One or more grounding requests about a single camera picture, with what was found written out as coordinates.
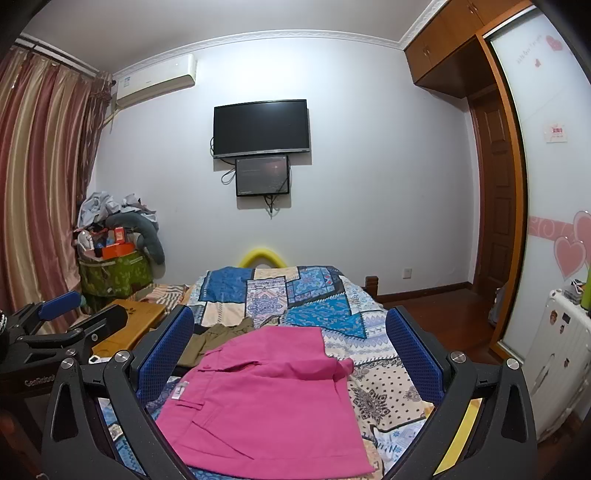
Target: blue patterned quilt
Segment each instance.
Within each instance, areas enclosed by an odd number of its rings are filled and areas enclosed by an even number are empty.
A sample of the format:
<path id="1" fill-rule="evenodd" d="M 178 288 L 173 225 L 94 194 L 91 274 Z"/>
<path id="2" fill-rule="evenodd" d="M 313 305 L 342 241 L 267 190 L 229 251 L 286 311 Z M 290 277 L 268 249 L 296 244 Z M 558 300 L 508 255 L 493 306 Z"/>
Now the blue patterned quilt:
<path id="1" fill-rule="evenodd" d="M 362 436 L 374 442 L 388 466 L 407 446 L 401 446 L 400 438 L 410 444 L 422 426 L 408 427 L 424 417 L 423 403 L 388 339 L 386 311 L 335 267 L 209 271 L 193 286 L 187 305 L 195 323 L 204 327 L 238 325 L 245 316 L 253 318 L 256 328 L 267 324 L 321 327 L 327 355 L 351 358 L 355 364 L 348 382 L 353 409 Z M 153 418 L 177 381 L 171 377 L 160 398 L 148 405 Z M 121 459 L 142 473 L 109 409 L 105 405 L 103 412 Z M 199 479 L 231 480 L 217 473 L 192 471 Z"/>
<path id="2" fill-rule="evenodd" d="M 205 327 L 238 325 L 245 316 L 257 328 L 322 327 L 326 353 L 355 365 L 396 356 L 385 310 L 331 266 L 213 270 L 199 278 L 187 304 Z"/>

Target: curtain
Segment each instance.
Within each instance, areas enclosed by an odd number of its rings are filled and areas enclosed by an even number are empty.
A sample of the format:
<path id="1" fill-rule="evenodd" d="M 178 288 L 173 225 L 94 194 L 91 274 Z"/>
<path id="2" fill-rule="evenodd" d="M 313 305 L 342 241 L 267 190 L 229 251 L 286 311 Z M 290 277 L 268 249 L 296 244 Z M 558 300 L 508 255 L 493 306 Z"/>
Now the curtain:
<path id="1" fill-rule="evenodd" d="M 3 310 L 79 289 L 72 230 L 98 144 L 93 127 L 108 103 L 97 93 L 107 81 L 19 47 L 0 62 Z M 45 332 L 65 331 L 74 320 L 70 312 Z"/>

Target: television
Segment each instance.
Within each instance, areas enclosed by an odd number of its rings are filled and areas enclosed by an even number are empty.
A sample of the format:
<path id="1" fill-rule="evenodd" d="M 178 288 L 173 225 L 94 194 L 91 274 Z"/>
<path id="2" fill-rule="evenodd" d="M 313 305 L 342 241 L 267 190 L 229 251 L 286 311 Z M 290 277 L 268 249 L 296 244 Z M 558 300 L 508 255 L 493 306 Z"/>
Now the television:
<path id="1" fill-rule="evenodd" d="M 310 151 L 306 100 L 238 103 L 213 111 L 213 158 Z"/>
<path id="2" fill-rule="evenodd" d="M 236 159 L 236 196 L 275 196 L 290 192 L 287 156 L 244 157 Z"/>

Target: wooden bed frame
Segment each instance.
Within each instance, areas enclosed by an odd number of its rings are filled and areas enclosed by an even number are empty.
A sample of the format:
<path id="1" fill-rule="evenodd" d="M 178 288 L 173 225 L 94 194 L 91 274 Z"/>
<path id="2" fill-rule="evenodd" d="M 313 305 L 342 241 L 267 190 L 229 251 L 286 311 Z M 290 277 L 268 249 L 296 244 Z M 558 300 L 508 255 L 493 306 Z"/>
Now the wooden bed frame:
<path id="1" fill-rule="evenodd" d="M 375 275 L 365 277 L 365 286 L 361 287 L 367 293 L 369 293 L 370 297 L 372 297 L 376 301 L 378 299 L 378 282 L 379 278 Z"/>

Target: yellow strip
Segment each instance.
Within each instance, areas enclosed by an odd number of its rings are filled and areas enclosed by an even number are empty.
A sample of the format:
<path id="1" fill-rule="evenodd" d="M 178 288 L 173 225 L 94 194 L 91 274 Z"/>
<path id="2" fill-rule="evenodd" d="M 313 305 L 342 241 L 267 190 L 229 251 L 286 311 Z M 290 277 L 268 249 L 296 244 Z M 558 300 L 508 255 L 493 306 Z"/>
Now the yellow strip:
<path id="1" fill-rule="evenodd" d="M 452 444 L 449 446 L 445 457 L 439 464 L 439 467 L 435 471 L 435 475 L 441 473 L 452 466 L 454 466 L 460 458 L 460 454 L 464 449 L 464 445 L 468 441 L 468 437 L 470 436 L 470 432 L 472 431 L 472 427 L 474 422 L 476 421 L 476 416 L 478 415 L 478 410 L 480 409 L 480 404 L 482 403 L 482 399 L 478 398 L 476 400 L 470 400 L 468 404 L 468 409 L 466 410 L 466 414 L 464 415 L 464 419 L 456 432 L 456 436 L 453 438 Z M 433 411 L 432 404 L 425 405 L 425 414 L 427 418 Z"/>
<path id="2" fill-rule="evenodd" d="M 249 251 L 242 261 L 238 264 L 241 268 L 246 268 L 252 264 L 257 258 L 263 258 L 272 264 L 275 268 L 285 268 L 287 264 L 277 255 L 268 248 L 255 248 Z"/>

